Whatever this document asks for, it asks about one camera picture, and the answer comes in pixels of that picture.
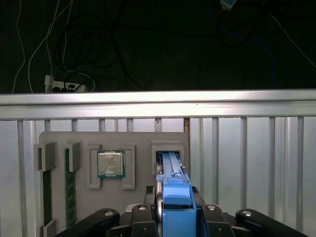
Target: power strip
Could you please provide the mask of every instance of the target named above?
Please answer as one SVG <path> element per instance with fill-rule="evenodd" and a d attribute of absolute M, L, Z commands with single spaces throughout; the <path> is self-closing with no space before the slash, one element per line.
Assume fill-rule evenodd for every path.
<path fill-rule="evenodd" d="M 55 80 L 54 77 L 46 75 L 45 76 L 45 93 L 53 93 L 53 89 L 54 88 L 59 88 L 64 89 L 65 88 L 65 84 L 63 81 L 58 81 Z M 66 89 L 68 90 L 72 90 L 74 91 L 78 86 L 80 86 L 80 84 L 78 83 L 70 83 L 70 82 L 66 82 Z M 85 85 L 81 85 L 76 92 L 86 92 L 87 91 L 87 87 Z"/>
<path fill-rule="evenodd" d="M 68 90 L 68 87 L 72 90 L 76 89 L 78 86 L 80 86 L 80 84 L 77 84 L 77 83 L 70 83 L 70 82 L 66 82 L 66 89 Z M 58 81 L 58 80 L 55 80 L 54 83 L 53 83 L 53 88 L 54 87 L 58 87 L 60 89 L 62 88 L 65 88 L 64 87 L 64 82 L 63 81 Z M 85 85 L 81 85 L 78 90 L 76 90 L 76 92 L 86 92 L 86 86 Z"/>

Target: white cable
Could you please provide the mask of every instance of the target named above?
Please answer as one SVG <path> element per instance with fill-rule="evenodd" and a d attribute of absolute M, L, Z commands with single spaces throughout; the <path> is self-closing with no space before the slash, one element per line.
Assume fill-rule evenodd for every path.
<path fill-rule="evenodd" d="M 18 18 L 16 20 L 16 30 L 18 32 L 18 36 L 20 39 L 20 43 L 21 43 L 21 47 L 22 47 L 22 52 L 23 52 L 23 63 L 20 66 L 19 70 L 16 72 L 16 75 L 14 77 L 14 83 L 13 83 L 13 89 L 12 89 L 12 94 L 14 93 L 15 90 L 15 84 L 16 84 L 16 80 L 18 78 L 18 75 L 20 74 L 20 71 L 22 70 L 22 68 L 24 67 L 26 58 L 25 58 L 25 51 L 24 51 L 24 46 L 23 46 L 23 42 L 22 42 L 22 38 L 21 38 L 21 34 L 20 34 L 20 30 L 19 30 L 19 21 L 20 21 L 20 16 L 21 16 L 21 8 L 22 8 L 22 3 L 21 0 L 19 0 L 19 13 L 18 13 Z"/>
<path fill-rule="evenodd" d="M 71 4 L 71 2 L 58 14 L 58 16 L 57 16 L 56 18 L 53 19 L 53 21 L 50 23 L 48 29 L 51 29 L 51 28 L 52 28 L 51 26 L 53 25 L 53 23 L 61 16 L 61 14 L 64 13 L 64 11 L 70 6 L 70 4 Z M 31 90 L 32 93 L 34 93 L 34 92 L 33 92 L 33 89 L 32 89 L 31 78 L 30 78 L 31 61 L 32 61 L 32 59 L 34 58 L 34 56 L 35 56 L 36 52 L 38 51 L 38 49 L 42 46 L 42 44 L 44 43 L 44 41 L 47 39 L 48 36 L 49 36 L 49 34 L 47 34 L 46 37 L 41 41 L 41 43 L 40 43 L 40 44 L 38 45 L 38 47 L 35 49 L 34 53 L 32 54 L 32 56 L 30 57 L 30 60 L 29 60 L 29 64 L 28 64 L 28 80 L 29 80 L 30 90 Z"/>
<path fill-rule="evenodd" d="M 285 33 L 285 35 L 287 36 L 287 38 L 288 38 L 288 39 L 291 41 L 291 43 L 297 48 L 297 50 L 300 51 L 300 53 L 306 58 L 307 61 L 310 62 L 310 64 L 312 64 L 312 66 L 313 66 L 314 68 L 316 68 L 315 63 L 313 63 L 313 62 L 311 61 L 311 59 L 309 59 L 309 58 L 305 55 L 305 53 L 299 48 L 299 46 L 297 46 L 296 43 L 294 43 L 294 41 L 292 40 L 292 38 L 288 35 L 288 33 L 286 32 L 286 30 L 282 27 L 281 23 L 280 23 L 274 16 L 272 16 L 272 15 L 270 15 L 270 16 L 271 16 L 272 19 L 274 19 L 275 22 L 282 28 L 282 30 L 283 30 L 283 32 Z"/>
<path fill-rule="evenodd" d="M 56 20 L 56 15 L 57 15 L 57 12 L 58 12 L 58 7 L 59 7 L 59 2 L 60 2 L 60 0 L 58 0 L 58 2 L 57 2 L 54 18 L 53 18 L 52 23 L 49 25 L 49 28 L 48 28 L 48 31 L 47 31 L 47 37 L 46 37 L 46 49 L 47 49 L 48 58 L 49 58 L 50 75 L 51 76 L 53 76 L 53 65 L 51 63 L 50 52 L 49 52 L 49 47 L 48 47 L 48 36 L 50 35 L 50 33 L 51 33 L 51 31 L 53 30 L 53 27 L 54 27 L 54 23 L 55 23 L 55 20 Z"/>
<path fill-rule="evenodd" d="M 73 2 L 74 2 L 74 0 L 71 0 L 71 2 L 70 2 L 70 8 L 69 8 L 69 13 L 68 13 L 68 18 L 67 18 L 67 23 L 66 23 L 66 25 L 68 25 L 68 23 L 69 23 L 69 19 L 70 19 L 70 15 L 71 15 L 71 10 L 72 10 L 72 7 L 73 7 Z M 62 63 L 63 63 L 63 64 L 64 64 L 64 62 L 65 62 L 66 48 L 67 48 L 67 31 L 65 32 L 65 44 L 64 44 L 64 51 L 63 51 L 63 57 L 62 57 Z M 95 89 L 95 81 L 94 81 L 94 79 L 93 79 L 92 77 L 90 77 L 88 74 L 80 73 L 80 72 L 74 72 L 74 71 L 69 70 L 69 69 L 67 69 L 66 71 L 67 71 L 67 72 L 70 72 L 70 73 L 77 73 L 77 74 L 86 76 L 86 77 L 88 77 L 89 79 L 91 79 L 92 82 L 93 82 L 93 88 L 92 88 L 91 91 L 94 91 L 94 89 Z"/>

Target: horizontal metal bar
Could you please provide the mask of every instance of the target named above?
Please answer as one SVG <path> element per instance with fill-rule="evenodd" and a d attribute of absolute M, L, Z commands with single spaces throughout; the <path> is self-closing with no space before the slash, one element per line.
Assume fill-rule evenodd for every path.
<path fill-rule="evenodd" d="M 0 95 L 0 105 L 280 100 L 316 100 L 316 90 L 156 91 Z"/>
<path fill-rule="evenodd" d="M 315 116 L 316 101 L 0 106 L 0 120 Z"/>

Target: cpu chip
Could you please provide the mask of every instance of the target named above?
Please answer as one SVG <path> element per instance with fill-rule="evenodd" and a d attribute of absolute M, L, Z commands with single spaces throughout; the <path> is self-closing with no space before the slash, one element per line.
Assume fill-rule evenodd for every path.
<path fill-rule="evenodd" d="M 98 154 L 98 177 L 122 178 L 125 176 L 124 150 L 119 150 L 119 151 L 99 150 L 97 154 Z"/>

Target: blue cable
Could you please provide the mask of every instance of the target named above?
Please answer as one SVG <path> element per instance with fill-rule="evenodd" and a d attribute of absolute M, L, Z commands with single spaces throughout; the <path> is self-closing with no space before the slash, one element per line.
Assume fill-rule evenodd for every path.
<path fill-rule="evenodd" d="M 206 0 L 206 7 L 207 7 L 207 13 L 208 13 L 208 16 L 210 17 L 212 23 L 216 26 L 217 26 L 217 22 L 214 18 L 214 15 L 213 15 L 213 12 L 212 12 L 212 9 L 211 9 L 211 6 L 210 6 L 210 3 L 209 3 L 209 0 Z M 228 32 L 225 28 L 223 27 L 218 27 L 222 32 L 225 32 L 226 34 L 228 34 L 229 36 L 237 39 L 237 40 L 245 40 L 245 38 L 243 37 L 240 37 L 239 35 L 237 34 L 234 34 L 233 32 Z M 263 47 L 267 53 L 269 54 L 270 56 L 270 59 L 271 59 L 271 64 L 272 64 L 272 69 L 271 69 L 271 81 L 270 81 L 270 88 L 273 88 L 274 87 L 274 82 L 275 82 L 275 61 L 274 61 L 274 58 L 273 58 L 273 55 L 272 55 L 272 52 L 271 50 L 268 48 L 268 46 L 266 46 L 265 44 L 263 44 L 262 42 L 258 41 L 258 40 L 255 40 L 255 39 L 248 39 L 247 40 L 248 42 L 250 43 L 253 43 L 253 44 L 256 44 L 256 45 L 259 45 L 261 47 Z"/>

